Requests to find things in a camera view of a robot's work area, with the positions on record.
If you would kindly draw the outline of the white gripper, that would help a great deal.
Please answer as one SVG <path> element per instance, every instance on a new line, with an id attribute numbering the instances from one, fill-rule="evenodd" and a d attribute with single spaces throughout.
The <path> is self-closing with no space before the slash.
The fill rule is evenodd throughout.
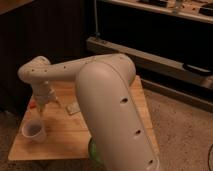
<path id="1" fill-rule="evenodd" d="M 51 88 L 48 81 L 32 84 L 31 87 L 33 89 L 34 98 L 38 102 L 36 103 L 36 108 L 40 117 L 44 115 L 46 105 L 39 103 L 49 103 L 52 101 L 53 103 L 57 104 L 58 107 L 62 107 L 58 97 L 55 96 L 54 90 Z"/>

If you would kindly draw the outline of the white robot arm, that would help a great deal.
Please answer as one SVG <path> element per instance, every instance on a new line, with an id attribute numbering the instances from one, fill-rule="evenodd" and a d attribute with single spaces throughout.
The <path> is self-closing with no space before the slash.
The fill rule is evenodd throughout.
<path id="1" fill-rule="evenodd" d="M 54 99 L 51 81 L 73 81 L 84 120 L 107 171 L 162 171 L 130 92 L 136 70 L 124 54 L 52 64 L 38 56 L 22 65 L 19 78 L 31 85 L 41 106 Z"/>

